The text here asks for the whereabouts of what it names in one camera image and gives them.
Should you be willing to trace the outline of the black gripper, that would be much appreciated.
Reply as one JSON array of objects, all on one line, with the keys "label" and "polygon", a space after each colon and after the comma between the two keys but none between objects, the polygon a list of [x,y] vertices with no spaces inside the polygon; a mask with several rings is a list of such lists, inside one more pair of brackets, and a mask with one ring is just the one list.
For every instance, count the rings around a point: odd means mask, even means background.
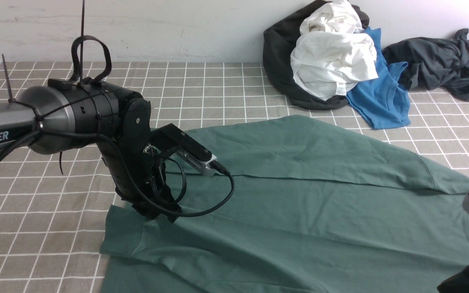
[{"label": "black gripper", "polygon": [[182,212],[180,205],[172,203],[171,188],[166,182],[166,164],[161,158],[143,152],[128,153],[121,147],[116,152],[106,142],[98,142],[98,149],[122,200],[148,220],[155,220],[160,215],[166,216],[170,223],[178,219],[178,216],[167,214],[145,200],[148,198],[172,212]]}]

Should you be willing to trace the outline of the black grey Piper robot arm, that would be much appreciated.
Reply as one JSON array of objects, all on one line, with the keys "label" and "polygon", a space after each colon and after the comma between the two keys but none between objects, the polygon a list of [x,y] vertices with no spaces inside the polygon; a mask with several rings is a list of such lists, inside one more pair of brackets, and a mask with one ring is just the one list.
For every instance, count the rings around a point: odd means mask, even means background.
[{"label": "black grey Piper robot arm", "polygon": [[142,95],[107,82],[83,85],[50,79],[0,103],[0,162],[28,147],[52,155],[96,144],[115,182],[116,193],[147,219],[182,217],[167,184],[170,152],[159,141],[166,132],[151,131],[151,104]]}]

